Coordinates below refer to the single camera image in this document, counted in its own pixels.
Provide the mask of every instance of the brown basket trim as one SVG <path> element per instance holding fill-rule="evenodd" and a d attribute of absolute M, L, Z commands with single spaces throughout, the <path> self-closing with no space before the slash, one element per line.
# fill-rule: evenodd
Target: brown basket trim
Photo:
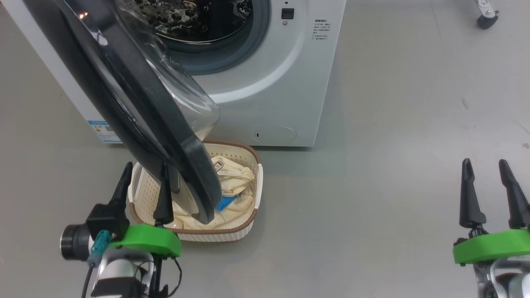
<path fill-rule="evenodd" d="M 239 143 L 232 143 L 232 142 L 225 142 L 225 141 L 211 141 L 211 140 L 206 140 L 204 141 L 203 143 L 206 143 L 206 144 L 218 144 L 218 145 L 228 145 L 228 146 L 232 146 L 232 147 L 239 147 L 239 148 L 243 148 L 243 149 L 246 149 L 247 151 L 249 151 L 250 153 L 252 153 L 252 155 L 254 155 L 254 158 L 256 159 L 256 161 L 258 163 L 261 163 L 261 158 L 260 156 L 258 155 L 258 153 L 252 149 L 250 146 L 247 146 L 247 145 L 243 145 L 243 144 L 239 144 Z"/>
<path fill-rule="evenodd" d="M 142 221 L 140 219 L 140 217 L 138 216 L 138 214 L 136 213 L 136 209 L 134 207 L 134 203 L 129 203 L 129 208 L 131 210 L 131 215 L 133 217 L 133 219 L 138 223 L 138 224 L 145 224 L 144 221 Z M 240 226 L 237 226 L 237 227 L 233 227 L 232 229 L 224 229 L 224 230 L 185 230 L 185 229 L 168 229 L 170 231 L 172 231 L 173 233 L 175 234 L 194 234 L 194 235 L 215 235 L 215 234 L 232 234 L 232 233 L 237 233 L 239 231 L 241 231 L 242 229 L 246 228 L 247 226 L 250 225 L 251 222 L 254 221 L 254 219 L 256 218 L 256 215 L 258 214 L 258 210 L 257 209 L 254 209 L 252 211 L 252 214 L 250 215 L 249 219 L 246 220 L 246 222 L 244 222 L 243 224 L 241 224 Z"/>

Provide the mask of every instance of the open washing machine door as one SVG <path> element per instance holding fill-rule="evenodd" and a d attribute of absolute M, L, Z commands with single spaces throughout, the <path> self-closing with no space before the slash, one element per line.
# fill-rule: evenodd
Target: open washing machine door
<path fill-rule="evenodd" d="M 221 187 L 202 140 L 219 109 L 167 54 L 145 18 L 127 0 L 56 0 L 113 100 L 91 98 L 138 162 L 161 181 L 168 166 L 171 189 L 188 187 L 192 216 L 214 218 Z"/>

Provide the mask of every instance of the cream fabric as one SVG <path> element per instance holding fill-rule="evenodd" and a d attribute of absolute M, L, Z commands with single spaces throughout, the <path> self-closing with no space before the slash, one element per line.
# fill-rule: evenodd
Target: cream fabric
<path fill-rule="evenodd" d="M 221 156 L 213 157 L 211 161 L 214 164 L 217 161 L 223 164 L 223 167 L 217 172 L 223 195 L 233 197 L 240 194 L 239 197 L 223 211 L 215 210 L 214 219 L 209 224 L 204 225 L 187 212 L 197 210 L 197 206 L 193 200 L 189 199 L 191 193 L 186 184 L 182 183 L 180 193 L 172 194 L 174 221 L 167 227 L 186 230 L 231 229 L 240 226 L 250 217 L 254 205 L 254 194 L 249 187 L 255 179 L 252 170 Z"/>

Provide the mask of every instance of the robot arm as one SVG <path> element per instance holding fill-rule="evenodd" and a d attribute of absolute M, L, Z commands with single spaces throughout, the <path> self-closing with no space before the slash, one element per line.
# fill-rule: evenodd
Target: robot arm
<path fill-rule="evenodd" d="M 67 226 L 61 237 L 63 257 L 89 265 L 82 298 L 94 268 L 97 275 L 91 297 L 168 298 L 180 286 L 182 269 L 176 258 L 180 256 L 181 243 L 163 228 L 173 221 L 167 166 L 162 166 L 155 226 L 130 226 L 125 216 L 132 168 L 132 163 L 126 165 L 107 205 L 95 205 L 85 223 Z M 167 285 L 160 291 L 162 260 L 167 258 L 173 259 L 180 270 L 179 283 L 172 293 L 168 293 Z"/>
<path fill-rule="evenodd" d="M 508 162 L 500 160 L 499 169 L 508 194 L 510 230 L 490 234 L 482 227 L 486 216 L 479 208 L 471 161 L 466 159 L 462 163 L 460 226 L 471 231 L 468 239 L 454 243 L 453 256 L 461 266 L 473 265 L 479 298 L 529 298 L 530 209 Z"/>

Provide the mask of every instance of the caster wheel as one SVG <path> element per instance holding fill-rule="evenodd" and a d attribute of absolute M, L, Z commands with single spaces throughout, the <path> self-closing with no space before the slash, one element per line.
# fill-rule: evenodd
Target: caster wheel
<path fill-rule="evenodd" d="M 498 18 L 499 18 L 498 16 L 484 17 L 483 15 L 481 15 L 476 20 L 476 23 L 479 25 L 480 29 L 486 30 L 486 29 L 490 28 L 491 26 L 493 26 L 493 24 L 495 24 L 495 22 L 497 21 Z"/>

